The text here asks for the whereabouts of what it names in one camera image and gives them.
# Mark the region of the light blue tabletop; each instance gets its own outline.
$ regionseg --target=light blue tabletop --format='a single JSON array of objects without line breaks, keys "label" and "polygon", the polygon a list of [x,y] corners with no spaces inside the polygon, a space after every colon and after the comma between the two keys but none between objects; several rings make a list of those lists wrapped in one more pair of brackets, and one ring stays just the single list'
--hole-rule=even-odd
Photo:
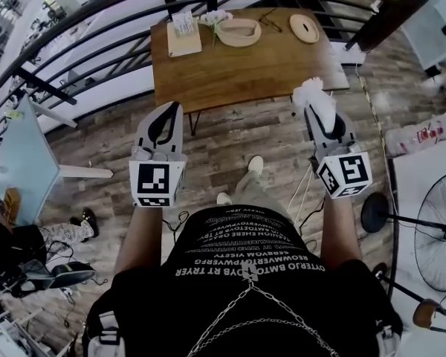
[{"label": "light blue tabletop", "polygon": [[12,119],[0,146],[0,199],[9,187],[21,196],[17,225],[30,225],[45,203],[58,174],[59,165],[39,127],[28,96],[16,111],[22,119]]}]

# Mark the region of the white tissue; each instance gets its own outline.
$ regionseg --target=white tissue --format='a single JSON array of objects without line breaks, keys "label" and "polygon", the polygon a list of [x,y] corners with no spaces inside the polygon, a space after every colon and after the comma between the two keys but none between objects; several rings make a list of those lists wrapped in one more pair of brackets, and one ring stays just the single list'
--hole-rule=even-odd
[{"label": "white tissue", "polygon": [[335,99],[323,91],[324,83],[319,77],[306,80],[294,89],[292,100],[303,112],[311,106],[319,117],[326,133],[331,134],[335,125]]}]

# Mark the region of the desk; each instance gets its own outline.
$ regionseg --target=desk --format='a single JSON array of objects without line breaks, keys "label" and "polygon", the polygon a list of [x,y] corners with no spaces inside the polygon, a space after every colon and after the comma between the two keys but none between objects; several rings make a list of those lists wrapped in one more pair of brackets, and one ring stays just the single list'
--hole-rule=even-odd
[{"label": "desk", "polygon": [[[232,10],[235,18],[258,20],[271,8]],[[292,32],[289,17],[311,17],[319,41],[305,44]],[[310,10],[278,8],[268,18],[282,33],[261,25],[259,41],[246,48],[232,48],[218,39],[212,50],[211,29],[200,25],[203,51],[171,58],[167,24],[151,28],[152,66],[157,106],[177,100],[184,113],[270,97],[290,96],[305,80],[320,77],[325,90],[348,89],[349,82],[329,39]]]},{"label": "desk", "polygon": [[34,106],[23,97],[0,145],[0,199],[9,187],[21,196],[17,225],[31,225],[41,211],[56,179],[62,177],[112,177],[111,170],[58,165],[36,119]]}]

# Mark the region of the white table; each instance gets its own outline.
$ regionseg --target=white table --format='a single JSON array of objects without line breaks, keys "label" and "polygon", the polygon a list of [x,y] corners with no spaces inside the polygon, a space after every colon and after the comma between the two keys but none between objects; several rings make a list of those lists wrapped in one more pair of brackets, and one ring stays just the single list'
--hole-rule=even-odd
[{"label": "white table", "polygon": [[7,188],[19,190],[21,204],[17,225],[30,225],[36,221],[58,177],[108,179],[114,174],[99,168],[59,165],[39,127],[35,110],[69,126],[77,125],[31,103],[28,96],[23,97],[16,109],[23,118],[12,119],[0,146],[0,199],[4,198]]}]

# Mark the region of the eyeglasses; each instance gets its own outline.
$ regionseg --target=eyeglasses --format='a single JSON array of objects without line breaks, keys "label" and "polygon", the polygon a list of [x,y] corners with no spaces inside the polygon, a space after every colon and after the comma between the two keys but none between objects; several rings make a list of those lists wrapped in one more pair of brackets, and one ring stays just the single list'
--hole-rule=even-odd
[{"label": "eyeglasses", "polygon": [[272,22],[270,19],[268,19],[268,15],[270,13],[273,13],[277,8],[274,8],[272,10],[270,10],[269,12],[265,13],[264,15],[262,15],[261,17],[259,17],[259,22],[261,22],[264,25],[267,25],[268,27],[274,29],[276,32],[282,33],[282,28],[276,24],[275,22]]}]

